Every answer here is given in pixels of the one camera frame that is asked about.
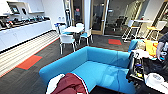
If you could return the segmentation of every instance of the glass door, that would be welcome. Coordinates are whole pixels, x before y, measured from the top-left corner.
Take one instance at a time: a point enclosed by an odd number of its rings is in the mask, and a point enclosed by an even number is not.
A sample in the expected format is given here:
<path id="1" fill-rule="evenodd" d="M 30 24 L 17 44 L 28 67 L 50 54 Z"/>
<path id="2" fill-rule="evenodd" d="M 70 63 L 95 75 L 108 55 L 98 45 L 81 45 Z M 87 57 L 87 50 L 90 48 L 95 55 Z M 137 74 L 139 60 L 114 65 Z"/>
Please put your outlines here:
<path id="1" fill-rule="evenodd" d="M 84 0 L 70 0 L 71 6 L 71 26 L 76 23 L 84 24 Z"/>
<path id="2" fill-rule="evenodd" d="M 90 28 L 92 34 L 103 35 L 109 0 L 91 0 Z"/>

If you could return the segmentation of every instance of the blue cushion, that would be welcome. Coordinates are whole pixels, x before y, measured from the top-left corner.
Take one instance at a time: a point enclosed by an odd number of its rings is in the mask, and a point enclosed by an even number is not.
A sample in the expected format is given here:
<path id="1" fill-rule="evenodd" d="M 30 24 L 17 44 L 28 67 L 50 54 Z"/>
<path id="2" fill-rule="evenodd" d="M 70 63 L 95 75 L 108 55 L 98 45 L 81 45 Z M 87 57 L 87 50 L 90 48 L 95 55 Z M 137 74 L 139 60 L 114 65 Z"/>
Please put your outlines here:
<path id="1" fill-rule="evenodd" d="M 132 93 L 135 91 L 135 89 L 132 88 L 134 86 L 128 83 L 128 80 L 126 80 L 127 72 L 128 69 L 92 61 L 87 61 L 72 71 L 72 73 L 77 74 L 85 81 L 85 84 L 89 92 L 96 85 L 98 85 L 115 91 L 119 90 L 120 92 L 122 91 L 123 93 L 127 93 L 127 91 L 124 91 L 124 88 L 125 86 L 128 86 L 130 87 L 127 88 L 129 93 L 130 92 Z"/>
<path id="2" fill-rule="evenodd" d="M 129 55 L 130 53 L 128 52 L 121 52 L 121 51 L 108 50 L 108 49 L 95 48 L 95 47 L 88 48 L 89 61 L 115 65 L 123 68 L 127 68 L 128 66 Z"/>
<path id="3" fill-rule="evenodd" d="M 62 34 L 68 35 L 68 34 L 72 34 L 72 32 L 63 32 Z"/>
<path id="4" fill-rule="evenodd" d="M 131 50 L 135 49 L 138 41 L 143 42 L 141 39 L 133 39 L 133 40 L 131 40 L 131 43 L 130 43 L 129 48 L 128 48 L 128 52 L 129 53 L 131 53 Z"/>
<path id="5" fill-rule="evenodd" d="M 80 37 L 87 38 L 87 33 L 83 33 L 82 35 L 80 35 Z"/>

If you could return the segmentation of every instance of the gray carpet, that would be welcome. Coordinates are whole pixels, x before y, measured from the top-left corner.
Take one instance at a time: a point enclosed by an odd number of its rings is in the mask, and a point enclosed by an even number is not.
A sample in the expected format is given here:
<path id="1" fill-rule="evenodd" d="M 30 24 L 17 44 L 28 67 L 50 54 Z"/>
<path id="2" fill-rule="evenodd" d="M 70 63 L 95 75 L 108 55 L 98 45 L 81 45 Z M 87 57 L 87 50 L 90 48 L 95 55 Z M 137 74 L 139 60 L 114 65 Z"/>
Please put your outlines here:
<path id="1" fill-rule="evenodd" d="M 108 39 L 119 39 L 120 37 L 113 36 L 101 36 L 93 35 L 94 43 L 90 43 L 90 46 L 100 47 L 111 50 L 127 51 L 130 43 L 124 43 L 121 40 L 122 45 L 108 44 Z M 0 78 L 0 94 L 45 94 L 47 86 L 44 85 L 38 72 L 47 64 L 52 63 L 73 52 L 72 45 L 66 45 L 63 49 L 63 54 L 60 54 L 59 39 L 38 52 L 36 55 L 42 56 L 35 65 L 30 69 L 24 70 L 15 68 L 3 77 Z M 81 41 L 81 45 L 78 45 L 78 49 L 86 46 L 86 40 Z M 115 94 L 112 90 L 107 90 L 101 87 L 95 87 L 91 94 Z"/>

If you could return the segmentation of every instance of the red rug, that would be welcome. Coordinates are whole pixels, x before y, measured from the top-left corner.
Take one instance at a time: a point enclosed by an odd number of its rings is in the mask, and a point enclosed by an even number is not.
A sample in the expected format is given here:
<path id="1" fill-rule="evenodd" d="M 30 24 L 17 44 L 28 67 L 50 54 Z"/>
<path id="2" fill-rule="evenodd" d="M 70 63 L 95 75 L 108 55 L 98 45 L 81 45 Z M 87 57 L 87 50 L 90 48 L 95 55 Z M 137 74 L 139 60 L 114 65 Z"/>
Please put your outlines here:
<path id="1" fill-rule="evenodd" d="M 23 61 L 21 64 L 19 64 L 17 68 L 28 70 L 36 62 L 38 62 L 41 58 L 42 58 L 41 56 L 32 55 L 31 57 Z"/>
<path id="2" fill-rule="evenodd" d="M 115 45 L 122 45 L 120 40 L 116 40 L 116 39 L 108 39 L 108 43 L 115 44 Z"/>

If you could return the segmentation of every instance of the white chair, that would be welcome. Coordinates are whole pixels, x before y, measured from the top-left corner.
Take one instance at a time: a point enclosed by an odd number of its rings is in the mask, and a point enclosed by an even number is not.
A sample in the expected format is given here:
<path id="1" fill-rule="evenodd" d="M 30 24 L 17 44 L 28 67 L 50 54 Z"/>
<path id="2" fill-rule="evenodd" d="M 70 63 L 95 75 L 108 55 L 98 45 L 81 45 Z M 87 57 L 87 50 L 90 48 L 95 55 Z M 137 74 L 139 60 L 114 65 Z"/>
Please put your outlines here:
<path id="1" fill-rule="evenodd" d="M 165 26 L 166 24 L 167 24 L 166 21 L 159 21 L 156 27 L 148 27 L 148 26 L 147 26 L 147 29 L 150 31 L 149 34 L 148 34 L 148 36 L 147 36 L 147 39 L 149 38 L 149 36 L 150 36 L 151 33 L 152 33 L 152 35 L 151 35 L 151 37 L 150 37 L 150 40 L 151 40 L 151 38 L 154 39 L 154 40 L 157 40 L 158 35 L 159 35 L 159 32 L 164 28 L 164 26 Z M 156 35 L 155 38 L 153 37 L 153 31 L 157 31 L 157 35 Z"/>
<path id="2" fill-rule="evenodd" d="M 76 42 L 75 39 L 73 39 L 73 35 L 66 35 L 66 34 L 60 35 L 60 42 L 61 42 L 60 43 L 61 54 L 62 54 L 62 44 L 64 44 L 64 47 L 65 44 L 72 44 L 73 50 L 75 52 Z"/>
<path id="3" fill-rule="evenodd" d="M 76 27 L 84 27 L 84 24 L 82 24 L 82 23 L 77 23 L 77 24 L 76 24 Z"/>
<path id="4" fill-rule="evenodd" d="M 137 38 L 137 34 L 138 34 L 140 27 L 133 26 L 133 24 L 134 24 L 134 20 L 129 20 L 128 25 L 127 25 L 128 27 L 125 30 L 124 34 L 122 35 L 122 39 L 124 39 L 124 42 L 127 42 L 126 41 L 127 39 L 131 39 L 131 35 L 133 35 L 135 39 Z M 132 29 L 137 29 L 135 32 L 135 35 L 133 33 L 131 33 Z"/>
<path id="5" fill-rule="evenodd" d="M 89 37 L 91 37 L 91 41 L 93 43 L 93 39 L 92 39 L 92 34 L 91 34 L 91 29 L 87 30 L 87 32 L 83 33 L 82 35 L 80 35 L 79 38 L 79 45 L 80 45 L 80 40 L 81 38 L 86 38 L 87 39 L 87 45 L 89 46 Z"/>

